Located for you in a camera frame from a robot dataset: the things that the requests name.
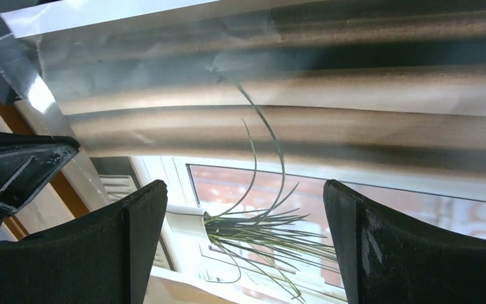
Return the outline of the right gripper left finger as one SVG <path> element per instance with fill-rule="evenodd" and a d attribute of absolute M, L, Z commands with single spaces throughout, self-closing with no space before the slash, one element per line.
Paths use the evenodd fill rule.
<path fill-rule="evenodd" d="M 19 241 L 0 241 L 0 303 L 142 303 L 168 202 L 155 180 Z"/>

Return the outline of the glossy plant photo print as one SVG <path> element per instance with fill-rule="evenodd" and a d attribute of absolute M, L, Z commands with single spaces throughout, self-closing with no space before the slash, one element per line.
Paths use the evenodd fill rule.
<path fill-rule="evenodd" d="M 243 303 L 349 303 L 323 203 L 336 180 L 486 240 L 486 1 L 211 1 L 109 17 L 1 13 L 0 74 L 70 136 L 89 211 L 110 180 L 168 190 L 177 276 Z"/>

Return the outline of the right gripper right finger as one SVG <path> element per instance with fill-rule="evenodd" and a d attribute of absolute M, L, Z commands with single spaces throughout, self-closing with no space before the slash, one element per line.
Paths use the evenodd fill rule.
<path fill-rule="evenodd" d="M 349 303 L 486 303 L 486 240 L 441 229 L 337 180 L 323 203 Z"/>

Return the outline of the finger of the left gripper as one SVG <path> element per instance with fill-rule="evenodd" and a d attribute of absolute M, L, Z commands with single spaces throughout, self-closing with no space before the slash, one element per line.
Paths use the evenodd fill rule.
<path fill-rule="evenodd" d="M 50 144 L 14 144 L 0 132 L 0 227 L 27 206 L 79 152 L 69 136 L 49 136 Z"/>

